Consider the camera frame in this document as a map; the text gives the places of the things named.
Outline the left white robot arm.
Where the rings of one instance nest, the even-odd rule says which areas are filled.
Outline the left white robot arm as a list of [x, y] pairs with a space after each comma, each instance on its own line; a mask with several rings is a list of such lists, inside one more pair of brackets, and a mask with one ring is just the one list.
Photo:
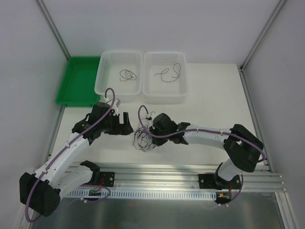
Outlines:
[[130, 135], [133, 128], [127, 112], [120, 123], [119, 99], [97, 102], [85, 118], [77, 122], [60, 150], [32, 174], [24, 173], [19, 179], [20, 202], [44, 217], [51, 215], [60, 201], [75, 188], [100, 184], [100, 167], [88, 160], [71, 173], [67, 168], [101, 134]]

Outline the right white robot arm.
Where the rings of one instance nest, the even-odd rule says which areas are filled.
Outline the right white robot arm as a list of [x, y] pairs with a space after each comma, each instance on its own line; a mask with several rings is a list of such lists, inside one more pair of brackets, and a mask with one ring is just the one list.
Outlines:
[[156, 146], [171, 141], [183, 145], [205, 145], [224, 150], [228, 159], [222, 162], [214, 174], [205, 175], [204, 188], [228, 189], [235, 184], [234, 179], [242, 172], [254, 172], [256, 165], [265, 160], [264, 144], [243, 125], [232, 128], [203, 128], [191, 123], [175, 123], [164, 113], [146, 115], [149, 134]]

